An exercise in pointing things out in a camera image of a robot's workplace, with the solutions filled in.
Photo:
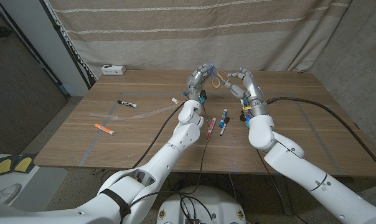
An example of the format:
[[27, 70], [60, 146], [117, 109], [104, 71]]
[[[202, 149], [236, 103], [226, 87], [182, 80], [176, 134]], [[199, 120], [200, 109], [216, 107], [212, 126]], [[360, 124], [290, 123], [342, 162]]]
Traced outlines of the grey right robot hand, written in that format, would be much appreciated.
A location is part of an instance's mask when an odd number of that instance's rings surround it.
[[240, 67], [239, 72], [228, 73], [227, 76], [242, 80], [245, 90], [242, 90], [239, 86], [231, 84], [230, 82], [224, 82], [223, 85], [231, 91], [234, 97], [247, 99], [248, 106], [251, 107], [250, 113], [253, 116], [268, 115], [263, 92], [255, 81], [251, 71]]

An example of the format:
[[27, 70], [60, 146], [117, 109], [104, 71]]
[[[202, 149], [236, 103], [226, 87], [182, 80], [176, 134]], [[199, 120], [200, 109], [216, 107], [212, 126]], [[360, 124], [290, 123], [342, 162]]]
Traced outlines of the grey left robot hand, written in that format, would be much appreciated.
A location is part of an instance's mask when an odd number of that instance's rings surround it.
[[196, 70], [192, 72], [192, 75], [188, 77], [187, 80], [187, 97], [190, 100], [199, 101], [200, 92], [204, 84], [206, 83], [207, 79], [211, 76], [211, 70], [213, 65], [210, 64], [203, 64], [199, 66]]

